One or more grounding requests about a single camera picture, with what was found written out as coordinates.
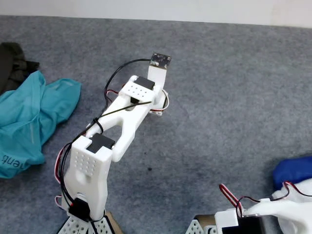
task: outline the perforated white plate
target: perforated white plate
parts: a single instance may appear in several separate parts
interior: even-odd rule
[[[113,234],[106,217],[94,223],[98,234]],[[90,222],[70,216],[58,234],[95,234],[94,229]]]
[[[216,226],[206,226],[204,230],[197,219],[193,219],[185,234],[217,234]]]
[[[204,230],[201,228],[198,220],[193,219],[185,234],[204,234]]]

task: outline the robotic arm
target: robotic arm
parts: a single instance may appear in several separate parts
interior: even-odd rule
[[[151,110],[163,108],[167,97],[163,86],[170,61],[170,56],[154,53],[148,77],[130,77],[97,124],[72,143],[64,183],[74,203],[69,207],[65,198],[62,198],[62,208],[68,211],[69,216],[85,222],[88,222],[87,216],[92,220],[103,218],[111,161],[118,162],[122,158],[146,115]],[[122,134],[115,142],[105,137],[105,131],[116,125],[122,127]],[[82,210],[89,214],[80,214]]]
[[[195,218],[186,234],[192,233],[190,231],[194,227],[198,227],[198,233],[204,234],[264,234],[266,232],[261,217],[267,215],[278,218],[284,234],[312,234],[312,196],[307,195],[311,194],[311,187],[312,179],[295,185],[285,182],[284,187],[273,194],[275,200],[269,198],[259,200],[249,209],[242,209],[243,216],[241,218],[237,217],[236,209],[217,212],[214,215],[214,221],[209,224],[203,225],[199,218]],[[236,199],[230,191],[227,191],[227,194]],[[206,217],[212,218],[213,215],[206,215]]]

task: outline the blue fabric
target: blue fabric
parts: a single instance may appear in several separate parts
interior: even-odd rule
[[[280,190],[284,181],[300,183],[312,178],[312,156],[286,159],[281,161],[273,171],[275,188]]]
[[[32,73],[15,91],[0,96],[0,177],[12,178],[44,162],[41,146],[75,109],[81,84],[60,79],[45,85]]]

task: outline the teal cloth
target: teal cloth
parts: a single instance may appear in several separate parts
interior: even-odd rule
[[[45,85],[36,71],[17,90],[0,96],[0,177],[44,163],[41,147],[75,109],[80,88],[71,79]]]

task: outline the black fabric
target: black fabric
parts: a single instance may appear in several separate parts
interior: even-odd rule
[[[5,91],[17,89],[38,67],[38,62],[26,61],[18,43],[0,44],[0,95]]]

